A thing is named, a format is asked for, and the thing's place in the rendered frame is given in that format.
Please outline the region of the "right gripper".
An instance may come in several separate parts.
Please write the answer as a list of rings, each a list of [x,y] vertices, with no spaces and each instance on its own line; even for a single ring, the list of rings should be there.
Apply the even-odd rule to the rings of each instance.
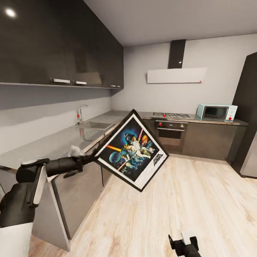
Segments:
[[[197,244],[197,240],[195,237],[190,237],[191,244],[185,245],[182,240],[173,241],[170,235],[168,235],[170,240],[171,249],[176,251],[177,256],[184,255],[185,257],[189,257],[192,252],[198,252],[199,247]],[[198,252],[199,253],[199,252]]]

